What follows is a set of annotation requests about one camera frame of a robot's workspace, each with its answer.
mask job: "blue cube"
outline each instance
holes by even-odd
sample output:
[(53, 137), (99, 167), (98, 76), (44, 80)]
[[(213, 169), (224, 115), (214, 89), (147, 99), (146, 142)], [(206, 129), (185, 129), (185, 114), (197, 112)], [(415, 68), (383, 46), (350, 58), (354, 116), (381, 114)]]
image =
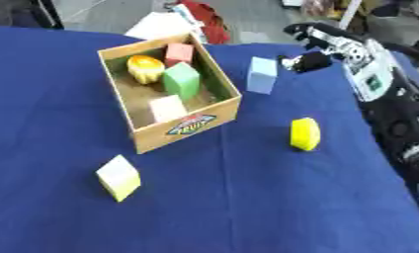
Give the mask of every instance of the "blue cube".
[(247, 90), (271, 94), (277, 79), (277, 61), (253, 57), (248, 70)]

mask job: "white cube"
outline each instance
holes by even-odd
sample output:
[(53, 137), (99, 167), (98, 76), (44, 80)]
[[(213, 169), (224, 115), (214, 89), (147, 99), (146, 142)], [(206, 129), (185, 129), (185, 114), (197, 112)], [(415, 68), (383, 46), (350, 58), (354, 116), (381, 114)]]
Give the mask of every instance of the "white cube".
[(166, 123), (187, 115), (187, 110), (178, 95), (151, 100), (149, 107), (157, 123)]
[(132, 165), (121, 155), (102, 166), (96, 174), (105, 189), (121, 202), (140, 186), (140, 177)]

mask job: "yellow-green cube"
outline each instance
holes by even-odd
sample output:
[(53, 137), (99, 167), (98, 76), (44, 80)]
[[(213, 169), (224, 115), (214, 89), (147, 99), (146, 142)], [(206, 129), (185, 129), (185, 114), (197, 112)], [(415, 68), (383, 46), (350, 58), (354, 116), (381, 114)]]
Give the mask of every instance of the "yellow-green cube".
[(121, 155), (102, 166), (96, 174), (117, 202), (123, 201), (140, 186), (137, 170)]

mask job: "gray floor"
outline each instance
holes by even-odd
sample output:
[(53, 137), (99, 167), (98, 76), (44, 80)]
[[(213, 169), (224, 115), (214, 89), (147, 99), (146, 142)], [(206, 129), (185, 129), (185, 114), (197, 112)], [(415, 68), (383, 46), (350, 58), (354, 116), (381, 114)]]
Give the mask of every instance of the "gray floor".
[[(164, 11), (174, 0), (54, 0), (68, 30), (123, 34), (151, 11)], [(280, 0), (204, 0), (231, 29), (232, 43), (293, 42), (282, 33), (288, 24), (306, 20)], [(370, 19), (371, 36), (386, 42), (419, 40), (419, 21), (412, 15)]]

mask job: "wooden box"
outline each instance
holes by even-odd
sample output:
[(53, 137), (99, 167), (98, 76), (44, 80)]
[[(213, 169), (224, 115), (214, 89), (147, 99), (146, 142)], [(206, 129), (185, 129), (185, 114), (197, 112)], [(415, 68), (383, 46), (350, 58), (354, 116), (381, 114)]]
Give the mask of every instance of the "wooden box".
[[(199, 94), (184, 102), (187, 116), (156, 123), (149, 101), (167, 96), (162, 83), (140, 85), (127, 72), (130, 56), (150, 55), (164, 61), (166, 45), (184, 42), (195, 47), (193, 67), (201, 74)], [(207, 50), (192, 35), (179, 35), (155, 41), (137, 42), (99, 51), (102, 65), (121, 105), (135, 142), (137, 153), (161, 147), (236, 118), (241, 95), (215, 63)]]

